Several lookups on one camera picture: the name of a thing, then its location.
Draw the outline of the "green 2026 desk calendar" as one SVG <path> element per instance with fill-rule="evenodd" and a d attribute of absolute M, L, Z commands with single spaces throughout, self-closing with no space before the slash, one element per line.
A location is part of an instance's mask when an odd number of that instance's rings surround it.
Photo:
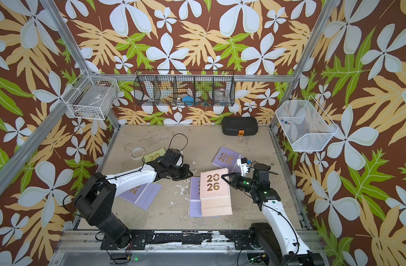
<path fill-rule="evenodd" d="M 153 152 L 150 152 L 143 156 L 145 162 L 151 162 L 156 160 L 159 157 L 162 157 L 166 153 L 164 148 L 159 148 Z"/>

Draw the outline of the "pink 2026 calendar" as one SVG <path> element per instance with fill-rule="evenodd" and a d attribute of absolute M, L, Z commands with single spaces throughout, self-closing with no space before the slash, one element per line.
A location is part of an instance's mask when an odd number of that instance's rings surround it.
<path fill-rule="evenodd" d="M 222 179 L 228 168 L 200 173 L 200 200 L 203 217 L 232 215 L 229 184 Z"/>

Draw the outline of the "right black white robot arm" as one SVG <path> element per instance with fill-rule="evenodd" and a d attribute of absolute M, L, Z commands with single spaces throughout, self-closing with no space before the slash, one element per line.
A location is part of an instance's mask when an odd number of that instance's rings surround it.
<path fill-rule="evenodd" d="M 270 266 L 323 266 L 324 259 L 301 239 L 288 218 L 280 196 L 271 187 L 271 167 L 252 164 L 246 158 L 237 160 L 240 172 L 222 175 L 236 190 L 248 193 L 267 223 L 254 223 L 249 228 L 249 242 L 262 248 Z"/>

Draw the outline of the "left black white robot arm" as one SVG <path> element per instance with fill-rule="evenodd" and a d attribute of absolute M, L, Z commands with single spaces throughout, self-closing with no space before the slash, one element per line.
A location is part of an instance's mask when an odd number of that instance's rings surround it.
<path fill-rule="evenodd" d="M 114 175 L 100 172 L 92 175 L 75 198 L 74 206 L 91 226 L 102 231 L 111 244 L 125 249 L 132 243 L 129 229 L 112 212 L 114 199 L 124 192 L 162 179 L 181 181 L 193 177 L 190 165 L 184 163 L 180 150 L 168 149 L 153 161 Z"/>

